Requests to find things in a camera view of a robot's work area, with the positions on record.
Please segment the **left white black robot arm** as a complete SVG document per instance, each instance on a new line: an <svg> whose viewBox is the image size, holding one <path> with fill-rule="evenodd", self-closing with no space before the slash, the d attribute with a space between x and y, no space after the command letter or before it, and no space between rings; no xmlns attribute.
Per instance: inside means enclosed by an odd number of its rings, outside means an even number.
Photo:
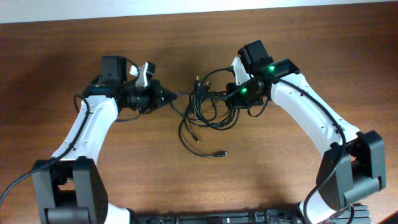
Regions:
<svg viewBox="0 0 398 224"><path fill-rule="evenodd" d="M109 202L96 166L111 125L122 109L149 114L177 99L152 77L155 65L138 67L122 56L104 56L101 74L78 95L78 116L49 160L32 175L41 223L134 223L134 211Z"/></svg>

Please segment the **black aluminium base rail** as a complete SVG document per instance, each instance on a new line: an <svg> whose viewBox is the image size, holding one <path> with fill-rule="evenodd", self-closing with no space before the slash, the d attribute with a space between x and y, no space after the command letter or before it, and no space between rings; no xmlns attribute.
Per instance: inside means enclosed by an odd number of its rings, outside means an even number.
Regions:
<svg viewBox="0 0 398 224"><path fill-rule="evenodd" d="M370 224L371 217L365 205L353 206L354 216L349 208L340 210L323 221L326 224ZM305 223L306 220L293 209L269 209L241 213L211 213L202 215L154 215L134 217L133 224L290 224Z"/></svg>

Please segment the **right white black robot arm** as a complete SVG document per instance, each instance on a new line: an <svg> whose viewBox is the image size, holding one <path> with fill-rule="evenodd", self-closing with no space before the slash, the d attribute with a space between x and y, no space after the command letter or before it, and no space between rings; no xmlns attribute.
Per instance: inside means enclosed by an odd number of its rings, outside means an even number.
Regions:
<svg viewBox="0 0 398 224"><path fill-rule="evenodd" d="M327 223L348 212L347 222L355 222L354 204L386 187L383 138L343 119L291 60L274 61L260 40L240 48L231 66L236 80L226 86L226 104L249 110L273 101L305 131L322 157L315 187L284 220Z"/></svg>

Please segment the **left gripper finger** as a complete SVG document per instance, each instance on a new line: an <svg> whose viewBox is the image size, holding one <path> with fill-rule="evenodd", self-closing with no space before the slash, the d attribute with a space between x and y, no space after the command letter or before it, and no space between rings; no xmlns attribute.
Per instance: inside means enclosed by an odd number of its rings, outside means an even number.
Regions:
<svg viewBox="0 0 398 224"><path fill-rule="evenodd" d="M156 110L158 110L158 109L160 109L162 107L163 107L163 105L151 105L151 106L142 108L141 109L141 113L142 114L150 114L150 113L152 113L152 112L154 112L154 111L156 111Z"/></svg>
<svg viewBox="0 0 398 224"><path fill-rule="evenodd" d="M171 103L177 99L177 94L164 88L160 81L157 80L157 102L159 105Z"/></svg>

